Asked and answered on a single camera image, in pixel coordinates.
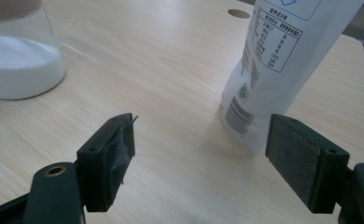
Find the transparent container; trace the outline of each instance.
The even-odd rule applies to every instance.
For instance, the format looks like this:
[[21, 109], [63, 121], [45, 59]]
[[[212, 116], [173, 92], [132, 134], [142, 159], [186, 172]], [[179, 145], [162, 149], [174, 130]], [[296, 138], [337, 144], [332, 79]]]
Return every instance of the transparent container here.
[[0, 0], [0, 99], [36, 96], [64, 74], [41, 0]]

